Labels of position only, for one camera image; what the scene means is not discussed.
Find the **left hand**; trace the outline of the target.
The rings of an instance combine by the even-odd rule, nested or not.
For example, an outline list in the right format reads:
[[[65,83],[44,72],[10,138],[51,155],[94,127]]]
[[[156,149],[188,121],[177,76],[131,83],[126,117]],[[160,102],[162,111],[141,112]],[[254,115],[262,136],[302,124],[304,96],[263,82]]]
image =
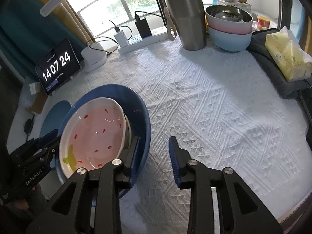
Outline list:
[[[10,210],[25,211],[33,215],[41,213],[47,205],[47,200],[42,193],[41,186],[37,184],[30,190],[25,199],[10,202],[6,205]]]

